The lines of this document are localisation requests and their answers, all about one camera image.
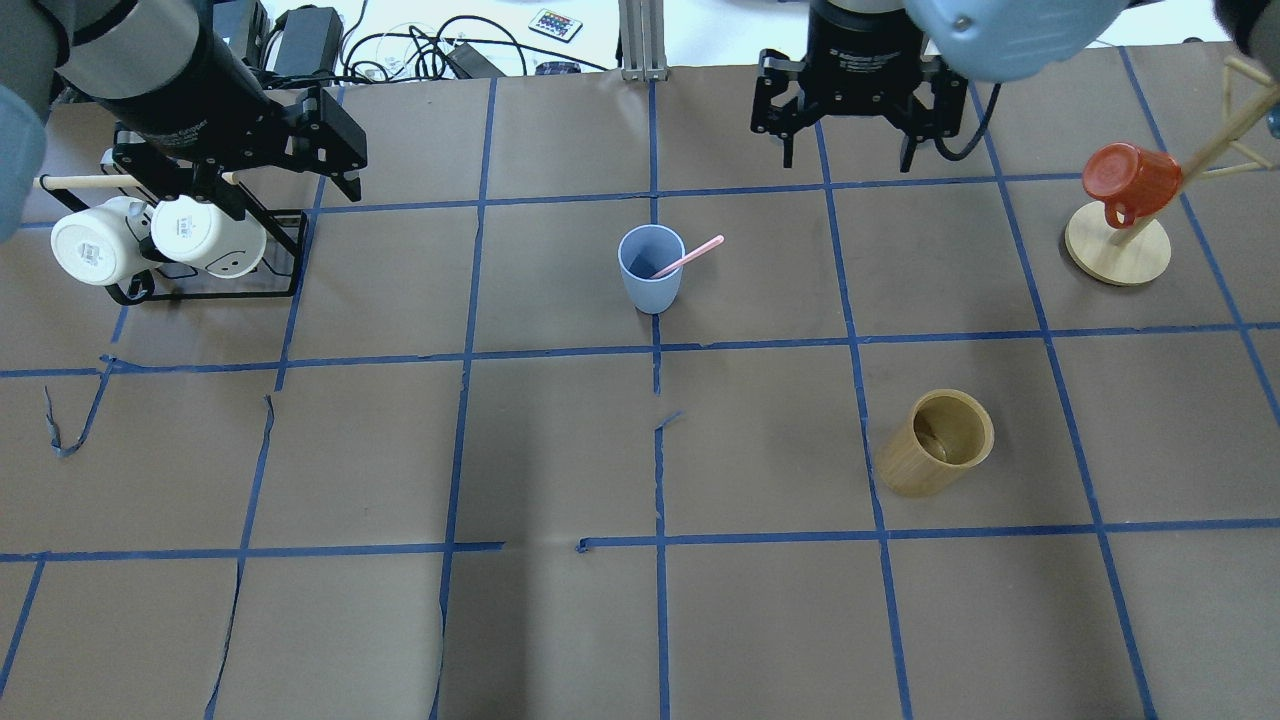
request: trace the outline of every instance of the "red mug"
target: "red mug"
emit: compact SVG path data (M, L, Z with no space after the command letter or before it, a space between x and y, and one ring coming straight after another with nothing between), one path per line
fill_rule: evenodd
M1103 202L1107 224L1117 229L1158 213L1181 182L1183 169L1171 155L1130 142L1106 145L1084 164L1084 192Z

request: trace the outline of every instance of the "cup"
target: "cup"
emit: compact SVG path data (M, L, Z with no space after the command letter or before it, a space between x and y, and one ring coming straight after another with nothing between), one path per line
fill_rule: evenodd
M876 473L901 496L931 496L986 460L995 434L991 415L972 396L934 389L876 454Z
M151 237L166 258L216 278L252 272L266 251L266 228L251 215L233 220L216 205L186 195L156 206Z
M72 213L54 224L50 245L67 274L101 287L159 268L142 256L150 234L151 208L132 197L113 197L97 208Z
M622 284L636 310L657 315L676 301L680 278L685 269L677 268L658 279L654 273L685 256L685 241L666 225L640 225L622 236L618 243L618 268Z
M1101 200L1107 224L1128 228L1155 215L1178 195L1183 169L1166 152L1112 142L1084 164L1084 192Z

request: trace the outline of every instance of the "mug handle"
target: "mug handle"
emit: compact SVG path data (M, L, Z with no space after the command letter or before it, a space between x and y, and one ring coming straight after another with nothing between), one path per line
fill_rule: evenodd
M1124 202L1106 202L1103 204L1103 208L1106 209L1107 224L1116 229L1132 227L1133 222L1137 219L1133 211L1129 211ZM1117 215L1117 208L1125 208L1126 211L1123 215Z

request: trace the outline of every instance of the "white floor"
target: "white floor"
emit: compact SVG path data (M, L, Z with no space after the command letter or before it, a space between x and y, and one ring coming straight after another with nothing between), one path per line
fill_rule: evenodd
M303 0L262 0L275 18L284 10L307 4ZM346 27L360 13L361 0L317 3L337 8ZM529 29L529 22L543 8L582 22L582 29L564 44ZM673 0L664 4L667 61L671 65L754 64L763 47L773 47L800 58L804 55L808 3L803 0ZM467 3L421 3L416 0L370 0L364 22L355 37L384 31L404 32L402 23L416 23L431 31L458 14L486 17L500 23L521 42L614 67L618 41L618 6L611 0L470 0ZM475 38L499 40L503 35L483 23L466 20L449 26ZM1212 0L1162 0L1126 10L1098 38L1110 45L1171 45L1187 37L1226 40L1212 12ZM369 42L360 59L404 58L408 41L388 38L380 47ZM503 72L520 73L513 51L485 47L485 55ZM554 58L534 54L530 72Z

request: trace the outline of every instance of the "light blue cup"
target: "light blue cup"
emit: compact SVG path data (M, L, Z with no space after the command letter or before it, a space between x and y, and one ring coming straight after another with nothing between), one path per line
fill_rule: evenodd
M676 301L680 278L685 269L658 279L654 273L685 256L685 241L666 225L640 225L622 236L618 243L618 268L622 284L636 310L657 315Z

